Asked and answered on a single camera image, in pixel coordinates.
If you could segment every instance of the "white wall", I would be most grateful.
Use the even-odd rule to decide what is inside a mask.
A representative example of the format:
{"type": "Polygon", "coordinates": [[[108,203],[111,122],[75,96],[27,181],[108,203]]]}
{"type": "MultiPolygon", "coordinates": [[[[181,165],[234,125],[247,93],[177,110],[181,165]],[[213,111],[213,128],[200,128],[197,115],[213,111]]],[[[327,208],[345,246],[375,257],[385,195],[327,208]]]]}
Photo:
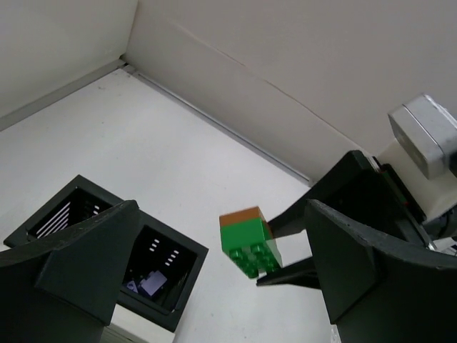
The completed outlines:
{"type": "Polygon", "coordinates": [[[418,93],[457,112],[456,17],[454,0],[140,0],[126,59],[316,178],[382,150],[386,112],[418,93]]]}
{"type": "Polygon", "coordinates": [[[136,3],[0,1],[0,117],[118,59],[136,3]]]}

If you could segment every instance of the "purple object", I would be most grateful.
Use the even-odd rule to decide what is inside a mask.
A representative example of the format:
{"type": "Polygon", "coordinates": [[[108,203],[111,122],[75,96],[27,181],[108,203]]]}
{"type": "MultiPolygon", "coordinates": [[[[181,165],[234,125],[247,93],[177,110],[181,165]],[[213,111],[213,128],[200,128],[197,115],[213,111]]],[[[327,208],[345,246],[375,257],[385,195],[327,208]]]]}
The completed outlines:
{"type": "Polygon", "coordinates": [[[135,293],[138,293],[138,289],[136,288],[135,281],[130,281],[129,283],[126,284],[126,287],[130,289],[131,291],[134,291],[135,293]]]}
{"type": "Polygon", "coordinates": [[[148,278],[140,283],[140,287],[150,296],[154,295],[166,282],[166,277],[159,271],[149,273],[148,278]]]}

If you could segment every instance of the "lego stud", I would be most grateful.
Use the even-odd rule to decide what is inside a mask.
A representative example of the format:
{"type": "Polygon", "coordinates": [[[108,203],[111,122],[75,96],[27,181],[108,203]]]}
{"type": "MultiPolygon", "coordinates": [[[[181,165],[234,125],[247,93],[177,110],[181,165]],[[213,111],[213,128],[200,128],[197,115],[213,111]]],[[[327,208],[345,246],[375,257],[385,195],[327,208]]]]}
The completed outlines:
{"type": "Polygon", "coordinates": [[[270,263],[270,259],[267,256],[257,259],[257,265],[260,269],[265,269],[268,266],[268,263],[270,263]]]}
{"type": "Polygon", "coordinates": [[[266,265],[265,272],[271,273],[271,272],[274,272],[275,270],[277,270],[278,268],[279,268],[279,265],[270,262],[266,265]]]}
{"type": "Polygon", "coordinates": [[[248,276],[249,279],[254,279],[258,277],[258,270],[254,268],[250,268],[244,271],[245,274],[248,276]]]}
{"type": "Polygon", "coordinates": [[[235,261],[236,265],[242,269],[246,268],[248,266],[248,264],[246,263],[245,260],[243,259],[238,259],[235,261]]]}
{"type": "Polygon", "coordinates": [[[253,254],[256,256],[261,256],[265,254],[265,248],[263,247],[262,244],[255,244],[251,247],[251,251],[253,254]]]}
{"type": "Polygon", "coordinates": [[[244,258],[243,252],[239,249],[232,250],[230,252],[230,258],[234,260],[235,262],[241,261],[244,258]]]}

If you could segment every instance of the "green lego brick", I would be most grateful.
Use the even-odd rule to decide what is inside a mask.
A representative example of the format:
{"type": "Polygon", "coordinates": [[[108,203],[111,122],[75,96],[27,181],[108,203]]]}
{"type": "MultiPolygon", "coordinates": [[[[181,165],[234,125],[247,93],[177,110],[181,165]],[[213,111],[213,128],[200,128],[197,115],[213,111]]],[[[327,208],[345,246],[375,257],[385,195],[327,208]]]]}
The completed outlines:
{"type": "Polygon", "coordinates": [[[225,252],[272,238],[260,218],[221,227],[222,250],[225,252]]]}
{"type": "Polygon", "coordinates": [[[281,254],[272,238],[261,218],[221,227],[222,250],[249,278],[281,268],[281,254]]]}

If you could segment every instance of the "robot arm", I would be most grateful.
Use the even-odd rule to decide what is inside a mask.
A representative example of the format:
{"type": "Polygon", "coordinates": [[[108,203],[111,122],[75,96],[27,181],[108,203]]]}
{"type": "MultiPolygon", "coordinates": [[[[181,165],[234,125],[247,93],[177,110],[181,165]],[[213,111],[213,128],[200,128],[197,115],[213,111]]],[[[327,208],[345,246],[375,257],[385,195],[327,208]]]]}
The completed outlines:
{"type": "Polygon", "coordinates": [[[306,229],[313,256],[257,285],[321,289],[343,343],[453,342],[457,257],[433,241],[457,236],[457,121],[426,95],[389,119],[385,151],[350,151],[268,223],[266,241],[306,229]]]}

